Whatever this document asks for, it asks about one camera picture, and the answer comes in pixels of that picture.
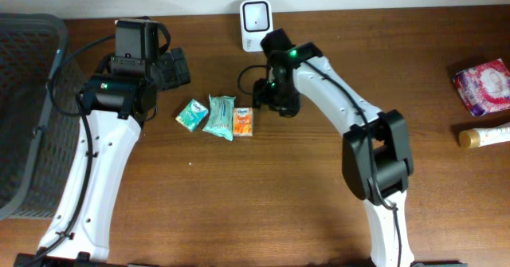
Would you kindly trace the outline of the orange tissue pack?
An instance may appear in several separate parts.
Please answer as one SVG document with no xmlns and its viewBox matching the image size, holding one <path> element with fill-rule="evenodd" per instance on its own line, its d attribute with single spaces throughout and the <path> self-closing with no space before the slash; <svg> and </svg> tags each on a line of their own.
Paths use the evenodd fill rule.
<svg viewBox="0 0 510 267">
<path fill-rule="evenodd" d="M 253 135 L 252 108 L 235 108 L 233 110 L 233 135 L 234 136 Z"/>
</svg>

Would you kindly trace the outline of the small teal tissue pack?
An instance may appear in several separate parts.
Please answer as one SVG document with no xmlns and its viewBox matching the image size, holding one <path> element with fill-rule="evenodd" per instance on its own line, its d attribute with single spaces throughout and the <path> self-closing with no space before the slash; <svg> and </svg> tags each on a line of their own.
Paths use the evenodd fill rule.
<svg viewBox="0 0 510 267">
<path fill-rule="evenodd" d="M 209 110 L 206 106 L 192 99 L 175 119 L 189 132 L 193 132 L 208 114 Z"/>
</svg>

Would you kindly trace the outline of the teal wet wipes pack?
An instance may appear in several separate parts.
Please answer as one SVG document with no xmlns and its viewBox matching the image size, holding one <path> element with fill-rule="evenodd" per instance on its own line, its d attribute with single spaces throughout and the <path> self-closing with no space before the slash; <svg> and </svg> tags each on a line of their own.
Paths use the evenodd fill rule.
<svg viewBox="0 0 510 267">
<path fill-rule="evenodd" d="M 235 96 L 209 96 L 210 116 L 202 130 L 232 141 L 235 99 Z"/>
</svg>

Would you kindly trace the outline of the white bottle with cork cap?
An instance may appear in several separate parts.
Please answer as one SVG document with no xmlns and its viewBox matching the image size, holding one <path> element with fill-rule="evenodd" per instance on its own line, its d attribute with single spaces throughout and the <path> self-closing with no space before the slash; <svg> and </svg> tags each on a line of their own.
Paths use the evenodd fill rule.
<svg viewBox="0 0 510 267">
<path fill-rule="evenodd" d="M 464 130 L 458 136 L 463 148 L 483 147 L 509 141 L 509 123 L 494 128 L 473 128 Z"/>
</svg>

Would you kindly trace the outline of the red purple tissue pack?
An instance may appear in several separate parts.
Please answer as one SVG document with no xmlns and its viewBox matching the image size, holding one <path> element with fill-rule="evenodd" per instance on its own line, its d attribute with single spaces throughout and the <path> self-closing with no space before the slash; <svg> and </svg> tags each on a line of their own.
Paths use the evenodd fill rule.
<svg viewBox="0 0 510 267">
<path fill-rule="evenodd" d="M 460 71 L 453 85 L 472 116 L 509 110 L 509 69 L 501 58 Z"/>
</svg>

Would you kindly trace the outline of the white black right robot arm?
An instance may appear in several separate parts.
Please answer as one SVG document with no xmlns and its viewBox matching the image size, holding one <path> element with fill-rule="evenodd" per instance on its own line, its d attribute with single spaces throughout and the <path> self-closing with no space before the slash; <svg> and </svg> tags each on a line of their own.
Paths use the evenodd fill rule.
<svg viewBox="0 0 510 267">
<path fill-rule="evenodd" d="M 414 171 L 407 123 L 396 110 L 383 112 L 354 91 L 313 43 L 291 43 L 282 29 L 261 39 L 265 77 L 253 86 L 253 106 L 283 117 L 300 111 L 307 97 L 342 137 L 342 173 L 363 202 L 376 266 L 410 266 L 405 202 Z"/>
</svg>

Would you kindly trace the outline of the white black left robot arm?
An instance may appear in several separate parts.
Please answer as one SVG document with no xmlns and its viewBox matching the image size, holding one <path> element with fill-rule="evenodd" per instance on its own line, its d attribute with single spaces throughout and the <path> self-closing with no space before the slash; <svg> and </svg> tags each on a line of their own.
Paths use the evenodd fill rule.
<svg viewBox="0 0 510 267">
<path fill-rule="evenodd" d="M 107 55 L 77 103 L 80 131 L 56 215 L 35 254 L 16 266 L 94 266 L 106 262 L 124 168 L 159 92 L 190 83 L 183 49 L 155 57 Z"/>
</svg>

